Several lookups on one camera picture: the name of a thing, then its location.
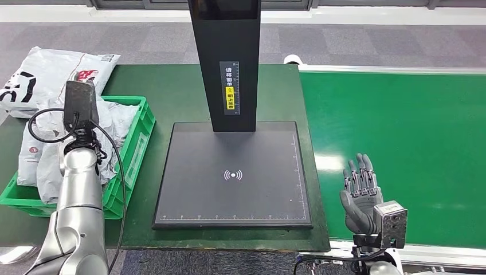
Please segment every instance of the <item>robot finger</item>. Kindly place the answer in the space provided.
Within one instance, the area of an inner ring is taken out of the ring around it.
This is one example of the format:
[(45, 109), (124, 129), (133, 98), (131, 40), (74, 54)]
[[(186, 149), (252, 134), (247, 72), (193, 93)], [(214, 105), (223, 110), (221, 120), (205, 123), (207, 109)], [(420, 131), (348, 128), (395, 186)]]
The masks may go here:
[(366, 166), (366, 173), (367, 173), (367, 182), (370, 188), (370, 195), (375, 195), (377, 191), (377, 176), (373, 171), (373, 165), (371, 164), (371, 160), (367, 155), (363, 155), (364, 165)]
[(350, 180), (350, 174), (348, 170), (346, 169), (343, 170), (343, 176), (344, 176), (344, 190), (346, 190), (348, 193), (351, 193), (351, 180)]
[(361, 188), (361, 196), (368, 194), (368, 181), (366, 179), (366, 166), (363, 161), (363, 155), (360, 153), (356, 154), (356, 160), (358, 161), (359, 166), (359, 185)]
[(359, 197), (361, 195), (361, 189), (359, 187), (358, 173), (356, 173), (356, 166), (354, 165), (354, 162), (352, 160), (349, 161), (349, 166), (350, 166), (350, 169), (351, 169), (351, 180), (352, 180), (352, 187), (353, 187), (352, 196), (353, 196), (353, 198), (356, 198), (356, 197)]

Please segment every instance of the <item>black scanning platform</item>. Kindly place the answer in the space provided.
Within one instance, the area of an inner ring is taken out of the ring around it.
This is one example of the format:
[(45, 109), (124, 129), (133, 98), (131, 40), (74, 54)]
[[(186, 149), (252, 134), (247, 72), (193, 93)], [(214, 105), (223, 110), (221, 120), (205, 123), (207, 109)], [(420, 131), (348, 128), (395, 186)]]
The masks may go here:
[(296, 123), (174, 123), (152, 228), (312, 227)]

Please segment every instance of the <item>floor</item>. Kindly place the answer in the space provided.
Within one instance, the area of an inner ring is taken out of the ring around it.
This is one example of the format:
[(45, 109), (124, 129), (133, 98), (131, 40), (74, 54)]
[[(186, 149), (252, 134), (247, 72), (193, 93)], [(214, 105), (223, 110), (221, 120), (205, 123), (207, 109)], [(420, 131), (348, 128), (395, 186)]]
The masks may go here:
[[(121, 54), (120, 64), (198, 63), (189, 23), (0, 23), (0, 37), (0, 83), (34, 46)], [(279, 64), (288, 54), (314, 65), (486, 68), (486, 27), (262, 25), (260, 62)], [(295, 256), (132, 250), (122, 252), (113, 274), (290, 274)], [(0, 266), (0, 275), (23, 274), (31, 263)], [(339, 265), (322, 273), (352, 274)]]

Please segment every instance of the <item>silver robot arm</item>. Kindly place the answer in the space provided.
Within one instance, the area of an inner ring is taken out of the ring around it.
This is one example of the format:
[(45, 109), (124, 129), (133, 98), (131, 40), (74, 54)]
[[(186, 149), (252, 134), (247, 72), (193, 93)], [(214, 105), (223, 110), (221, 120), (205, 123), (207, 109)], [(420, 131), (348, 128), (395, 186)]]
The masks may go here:
[(381, 188), (371, 160), (367, 155), (357, 154), (359, 170), (349, 161), (351, 173), (343, 171), (344, 190), (340, 192), (344, 207), (345, 223), (355, 233), (353, 255), (363, 255), (385, 250), (370, 261), (355, 261), (354, 272), (360, 275), (403, 274), (401, 261), (395, 249), (405, 245), (408, 210), (398, 202), (383, 202)]
[(57, 210), (34, 265), (25, 275), (107, 275), (102, 190), (97, 154), (69, 151)]
[[(36, 117), (50, 111), (64, 111), (68, 134), (60, 139), (44, 140), (32, 131)], [(29, 132), (37, 140), (64, 144), (58, 152), (63, 180), (57, 208), (50, 216), (40, 253), (25, 275), (109, 274), (103, 191), (97, 168), (107, 156), (93, 131), (98, 122), (95, 86), (75, 80), (66, 82), (64, 109), (39, 111), (28, 122)]]

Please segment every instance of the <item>white object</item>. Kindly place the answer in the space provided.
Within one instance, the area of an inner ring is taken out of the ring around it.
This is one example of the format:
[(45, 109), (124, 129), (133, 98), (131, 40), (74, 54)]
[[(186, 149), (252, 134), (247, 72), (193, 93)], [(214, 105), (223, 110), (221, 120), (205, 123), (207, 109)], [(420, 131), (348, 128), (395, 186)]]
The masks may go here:
[(33, 256), (37, 249), (34, 246), (17, 246), (0, 256), (0, 264), (10, 265), (21, 262)]
[(93, 80), (96, 93), (101, 95), (119, 55), (95, 56), (67, 50), (34, 47), (20, 68), (0, 89), (0, 107), (10, 115), (30, 118), (48, 101), (64, 101), (66, 80), (79, 72), (79, 80)]
[(284, 58), (284, 64), (295, 64), (297, 65), (303, 65), (304, 63), (300, 59), (300, 57), (296, 54), (289, 54)]
[[(100, 118), (99, 125), (113, 138), (117, 148), (120, 150), (130, 130), (138, 106), (125, 106), (107, 102), (101, 97), (97, 99), (96, 105)], [(66, 135), (64, 128), (56, 128), (59, 125), (62, 125), (62, 116), (52, 116), (46, 127), (42, 129), (39, 127), (39, 132), (50, 135), (53, 135), (53, 132), (60, 132), (57, 137), (51, 137), (51, 139), (59, 138), (60, 136)], [(107, 154), (107, 158), (103, 159), (98, 166), (101, 184), (106, 184), (116, 175), (114, 168), (117, 164), (117, 158), (108, 138), (98, 129), (94, 131), (96, 138), (101, 144), (101, 150)], [(59, 160), (60, 154), (64, 150), (58, 150), (58, 146), (65, 146), (65, 144), (46, 144), (37, 167), (37, 188), (39, 196), (44, 203), (57, 203), (62, 184)]]
[(400, 274), (403, 274), (402, 259), (400, 258), (400, 254), (398, 254), (398, 251), (399, 250), (396, 248), (388, 248), (385, 250), (385, 253), (387, 253), (393, 258), (398, 268), (398, 271), (400, 272)]
[(44, 203), (57, 203), (62, 183), (59, 144), (46, 144), (37, 166), (37, 189)]
[[(32, 130), (37, 131), (37, 126), (32, 124)], [(23, 130), (22, 147), (18, 155), (17, 184), (23, 186), (36, 186), (36, 171), (41, 159), (44, 143), (33, 138), (28, 130), (27, 123)]]

